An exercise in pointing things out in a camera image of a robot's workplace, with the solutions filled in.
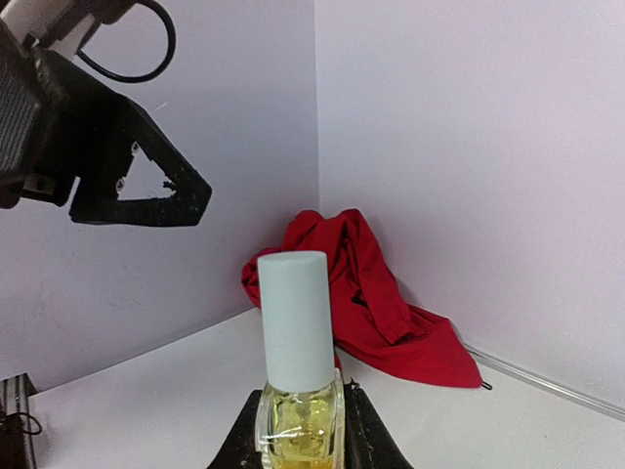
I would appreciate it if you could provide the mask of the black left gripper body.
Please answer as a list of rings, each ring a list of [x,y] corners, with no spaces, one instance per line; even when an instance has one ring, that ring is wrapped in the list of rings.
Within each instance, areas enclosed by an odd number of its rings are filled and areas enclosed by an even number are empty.
[[[119,210],[146,115],[55,51],[1,27],[1,207],[24,199]]]

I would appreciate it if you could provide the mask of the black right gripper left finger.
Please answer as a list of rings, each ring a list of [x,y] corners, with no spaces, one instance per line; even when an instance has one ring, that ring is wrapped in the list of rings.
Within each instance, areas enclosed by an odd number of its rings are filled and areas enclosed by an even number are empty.
[[[253,391],[236,417],[225,441],[208,469],[261,469],[261,454],[256,450],[255,425],[261,390]]]

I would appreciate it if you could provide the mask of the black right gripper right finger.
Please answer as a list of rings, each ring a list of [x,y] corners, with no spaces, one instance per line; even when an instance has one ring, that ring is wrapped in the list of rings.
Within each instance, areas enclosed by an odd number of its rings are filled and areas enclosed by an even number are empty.
[[[344,391],[345,467],[413,469],[360,384],[352,379]]]

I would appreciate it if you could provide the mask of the grey nail polish cap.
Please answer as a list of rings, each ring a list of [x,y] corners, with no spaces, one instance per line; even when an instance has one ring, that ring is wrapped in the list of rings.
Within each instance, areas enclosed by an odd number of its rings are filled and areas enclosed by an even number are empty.
[[[264,255],[258,274],[269,384],[287,393],[327,387],[335,361],[326,254]]]

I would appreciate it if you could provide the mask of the yellow nail polish bottle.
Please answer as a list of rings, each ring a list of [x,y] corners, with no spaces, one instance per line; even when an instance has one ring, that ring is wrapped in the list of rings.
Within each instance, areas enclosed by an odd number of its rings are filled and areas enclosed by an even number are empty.
[[[270,469],[342,469],[346,400],[342,372],[336,369],[325,388],[286,393],[268,384],[260,397],[255,448]]]

